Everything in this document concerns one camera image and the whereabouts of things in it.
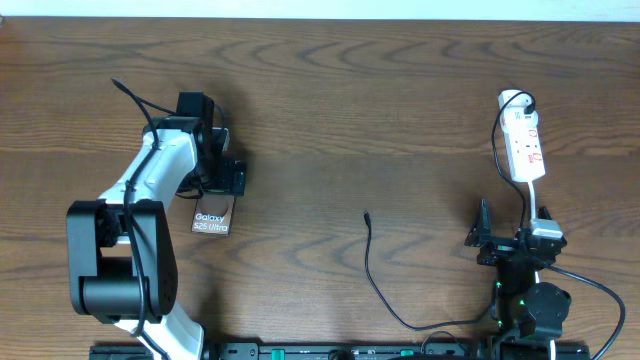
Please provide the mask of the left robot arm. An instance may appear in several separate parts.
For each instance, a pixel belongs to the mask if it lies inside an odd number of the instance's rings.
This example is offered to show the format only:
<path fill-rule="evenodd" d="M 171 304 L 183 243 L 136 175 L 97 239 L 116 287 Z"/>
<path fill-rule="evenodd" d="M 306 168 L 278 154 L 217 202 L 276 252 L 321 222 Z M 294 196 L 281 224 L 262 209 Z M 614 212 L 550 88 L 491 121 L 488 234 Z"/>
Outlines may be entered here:
<path fill-rule="evenodd" d="M 245 165 L 226 156 L 226 125 L 167 116 L 145 126 L 139 153 L 97 199 L 66 214 L 70 299 L 80 315 L 138 340 L 148 359 L 215 359 L 216 345 L 177 300 L 167 212 L 182 193 L 241 196 Z"/>

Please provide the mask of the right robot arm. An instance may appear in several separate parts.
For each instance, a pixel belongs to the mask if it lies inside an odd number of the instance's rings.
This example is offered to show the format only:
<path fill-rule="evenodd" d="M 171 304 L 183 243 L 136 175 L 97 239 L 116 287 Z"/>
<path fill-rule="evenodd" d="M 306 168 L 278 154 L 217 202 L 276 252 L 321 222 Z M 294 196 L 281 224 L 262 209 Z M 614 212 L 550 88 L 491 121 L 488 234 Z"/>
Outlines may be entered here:
<path fill-rule="evenodd" d="M 495 343 L 546 344 L 562 335 L 571 296 L 537 276 L 555 262 L 567 240 L 545 207 L 528 228 L 502 237 L 492 233 L 489 207 L 481 201 L 465 245 L 479 250 L 478 264 L 497 271 L 495 316 L 500 331 Z"/>

